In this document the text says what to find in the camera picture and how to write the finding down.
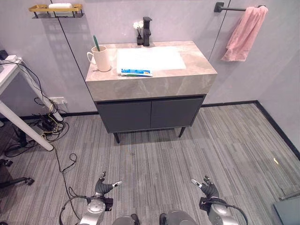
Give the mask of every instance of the pink towel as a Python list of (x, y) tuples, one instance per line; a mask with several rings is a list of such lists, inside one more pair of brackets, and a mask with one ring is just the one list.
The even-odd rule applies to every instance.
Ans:
[(265, 6), (246, 9), (239, 25), (230, 37), (226, 46), (227, 51), (222, 60), (242, 62), (246, 60), (267, 12), (268, 9)]

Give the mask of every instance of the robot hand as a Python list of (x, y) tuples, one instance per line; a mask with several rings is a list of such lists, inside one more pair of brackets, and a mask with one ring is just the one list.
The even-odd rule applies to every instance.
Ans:
[(207, 212), (210, 222), (213, 225), (231, 224), (238, 225), (238, 222), (231, 216), (228, 210), (227, 203), (219, 199), (219, 192), (216, 186), (211, 182), (208, 176), (204, 177), (204, 182), (200, 184), (195, 179), (192, 179), (192, 183), (198, 186), (202, 192), (206, 195), (206, 198), (201, 198), (199, 207)]
[(118, 181), (113, 184), (104, 184), (103, 181), (104, 181), (105, 175), (106, 175), (106, 171), (101, 173), (101, 176), (96, 184), (96, 187), (95, 187), (95, 192), (96, 192), (95, 195), (96, 196), (97, 195), (104, 196), (105, 194), (110, 192), (113, 188), (122, 184), (122, 181)]
[(113, 199), (105, 198), (104, 195), (110, 192), (113, 188), (119, 186), (122, 181), (115, 182), (113, 184), (104, 184), (104, 177), (106, 172), (101, 173), (99, 180), (95, 186), (95, 194), (88, 202), (86, 212), (80, 221), (82, 225), (96, 225), (101, 215), (105, 211), (110, 211), (113, 207)]
[(192, 183), (196, 184), (203, 191), (207, 199), (219, 198), (219, 192), (216, 186), (210, 181), (210, 178), (205, 176), (203, 180), (205, 183), (201, 185), (194, 179), (192, 179)]

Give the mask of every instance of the cabinet leg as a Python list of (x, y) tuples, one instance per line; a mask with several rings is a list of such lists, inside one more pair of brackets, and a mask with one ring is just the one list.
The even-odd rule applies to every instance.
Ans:
[(178, 137), (181, 137), (182, 135), (183, 135), (183, 132), (184, 132), (184, 130), (185, 130), (186, 128), (185, 127), (182, 127), (181, 128), (181, 131), (180, 131), (180, 133), (179, 133), (179, 136)]
[(117, 143), (119, 144), (120, 140), (119, 140), (118, 133), (113, 133), (113, 135), (114, 135), (114, 138), (116, 139)]

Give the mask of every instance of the black faucet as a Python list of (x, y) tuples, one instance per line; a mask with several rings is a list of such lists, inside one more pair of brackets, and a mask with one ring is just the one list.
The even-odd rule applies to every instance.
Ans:
[(143, 29), (144, 43), (143, 43), (143, 46), (149, 46), (149, 37), (151, 35), (150, 21), (152, 21), (152, 19), (148, 16), (145, 16), (145, 17), (142, 18), (142, 20), (144, 22), (144, 29)]

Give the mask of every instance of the white sink basin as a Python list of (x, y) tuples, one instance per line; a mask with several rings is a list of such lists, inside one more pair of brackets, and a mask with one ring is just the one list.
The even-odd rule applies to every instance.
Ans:
[(186, 69), (175, 47), (147, 47), (118, 49), (117, 73), (121, 69), (170, 70)]

